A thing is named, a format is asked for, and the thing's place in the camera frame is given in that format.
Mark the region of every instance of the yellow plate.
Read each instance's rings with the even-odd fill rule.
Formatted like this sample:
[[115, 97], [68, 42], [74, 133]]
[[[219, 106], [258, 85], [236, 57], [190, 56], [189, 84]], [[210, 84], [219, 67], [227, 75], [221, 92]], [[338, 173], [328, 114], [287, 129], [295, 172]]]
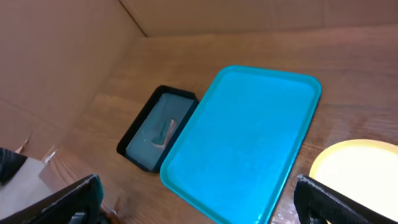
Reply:
[[311, 166], [310, 177], [398, 221], [398, 147], [356, 139], [325, 149]]

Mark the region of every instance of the cardboard wall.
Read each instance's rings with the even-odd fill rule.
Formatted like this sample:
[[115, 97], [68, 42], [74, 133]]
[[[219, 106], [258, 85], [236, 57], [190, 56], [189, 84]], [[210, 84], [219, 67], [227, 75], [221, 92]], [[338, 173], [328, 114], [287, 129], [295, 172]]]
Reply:
[[398, 22], [396, 0], [121, 0], [148, 36]]
[[3, 0], [0, 28], [0, 147], [36, 159], [142, 37], [117, 0]]

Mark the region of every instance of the black tray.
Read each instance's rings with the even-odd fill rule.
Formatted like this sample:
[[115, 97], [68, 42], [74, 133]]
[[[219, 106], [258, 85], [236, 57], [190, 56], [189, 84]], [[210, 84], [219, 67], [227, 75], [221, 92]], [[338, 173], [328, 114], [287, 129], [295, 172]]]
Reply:
[[[159, 160], [156, 162], [155, 166], [153, 169], [148, 169], [139, 161], [126, 156], [126, 148], [131, 142], [132, 138], [134, 135], [137, 133], [138, 129], [141, 127], [145, 119], [147, 118], [148, 114], [152, 111], [153, 107], [156, 105], [156, 103], [159, 101], [160, 97], [164, 93], [171, 93], [174, 95], [182, 96], [184, 98], [188, 98], [193, 100], [193, 103], [191, 107], [188, 109], [187, 113], [183, 117], [182, 121], [180, 124], [178, 124], [176, 130], [174, 131], [172, 137], [170, 138], [169, 143], [167, 143], [165, 149], [163, 150], [163, 153], [160, 155]], [[149, 100], [147, 103], [144, 105], [140, 113], [138, 114], [137, 118], [132, 122], [130, 128], [127, 130], [127, 132], [124, 134], [122, 139], [120, 140], [118, 146], [117, 146], [117, 152], [125, 157], [126, 159], [130, 160], [133, 162], [136, 166], [138, 166], [140, 169], [146, 172], [153, 172], [153, 173], [158, 173], [160, 170], [160, 166], [163, 163], [163, 160], [166, 158], [167, 154], [169, 153], [170, 149], [174, 145], [174, 142], [177, 140], [178, 136], [182, 132], [182, 129], [185, 127], [187, 124], [188, 120], [190, 119], [191, 115], [193, 114], [194, 110], [198, 106], [199, 101], [197, 97], [195, 96], [194, 93], [185, 91], [185, 90], [179, 90], [170, 86], [165, 86], [161, 85], [156, 88], [156, 90], [153, 92], [153, 94], [150, 96]]]

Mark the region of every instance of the turquoise tray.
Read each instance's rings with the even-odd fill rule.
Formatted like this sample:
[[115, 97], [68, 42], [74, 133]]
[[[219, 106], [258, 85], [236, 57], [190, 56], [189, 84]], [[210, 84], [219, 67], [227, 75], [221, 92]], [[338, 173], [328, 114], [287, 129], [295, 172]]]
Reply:
[[268, 222], [320, 94], [308, 75], [224, 68], [162, 164], [163, 184], [218, 223]]

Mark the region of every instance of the wooden surface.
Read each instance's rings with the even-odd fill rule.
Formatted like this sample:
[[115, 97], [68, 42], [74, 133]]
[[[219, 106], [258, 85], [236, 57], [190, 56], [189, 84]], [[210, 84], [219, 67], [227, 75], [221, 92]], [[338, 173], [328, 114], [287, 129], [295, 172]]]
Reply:
[[105, 208], [122, 198], [129, 223], [210, 220], [116, 153], [116, 145], [159, 85], [201, 98], [227, 65], [313, 75], [323, 93], [281, 203], [291, 206], [297, 174], [308, 174], [326, 147], [347, 139], [398, 144], [398, 26], [140, 39], [58, 147], [41, 178], [60, 189], [91, 173], [104, 185]]

